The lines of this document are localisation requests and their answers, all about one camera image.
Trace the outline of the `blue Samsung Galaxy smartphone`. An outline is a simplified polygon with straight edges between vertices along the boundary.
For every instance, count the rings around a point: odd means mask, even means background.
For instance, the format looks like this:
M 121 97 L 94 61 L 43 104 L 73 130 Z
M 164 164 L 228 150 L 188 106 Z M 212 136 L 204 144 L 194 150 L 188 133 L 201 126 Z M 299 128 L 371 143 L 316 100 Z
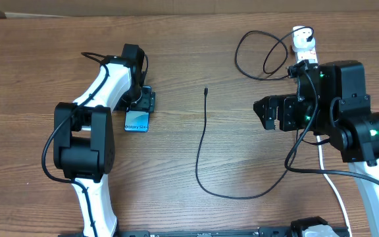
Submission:
M 139 111 L 126 112 L 124 129 L 127 132 L 147 132 L 150 113 Z

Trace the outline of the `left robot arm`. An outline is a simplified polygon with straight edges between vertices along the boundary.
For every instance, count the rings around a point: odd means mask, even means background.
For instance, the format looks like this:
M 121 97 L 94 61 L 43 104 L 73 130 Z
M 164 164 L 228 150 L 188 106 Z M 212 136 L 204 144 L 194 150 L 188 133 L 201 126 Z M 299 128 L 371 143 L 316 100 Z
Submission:
M 148 57 L 138 45 L 125 44 L 121 55 L 85 52 L 99 63 L 91 86 L 72 103 L 54 110 L 54 130 L 47 145 L 53 162 L 63 171 L 62 183 L 74 188 L 84 220 L 80 236 L 119 236 L 109 173 L 115 159 L 112 113 L 124 111 L 127 132 L 147 132 L 155 110 L 155 92 L 144 84 Z

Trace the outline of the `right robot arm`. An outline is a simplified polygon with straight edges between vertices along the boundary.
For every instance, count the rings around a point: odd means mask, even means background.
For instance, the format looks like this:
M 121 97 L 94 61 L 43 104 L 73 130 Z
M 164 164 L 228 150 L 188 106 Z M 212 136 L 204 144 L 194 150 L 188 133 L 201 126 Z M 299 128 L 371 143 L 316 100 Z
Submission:
M 356 180 L 372 236 L 379 236 L 379 112 L 370 108 L 365 70 L 359 61 L 335 61 L 318 65 L 301 61 L 288 68 L 297 80 L 297 91 L 271 95 L 254 102 L 253 110 L 267 130 L 279 120 L 284 132 L 302 129 L 327 135 L 340 151 L 348 171 L 295 168 L 291 172 L 333 174 Z

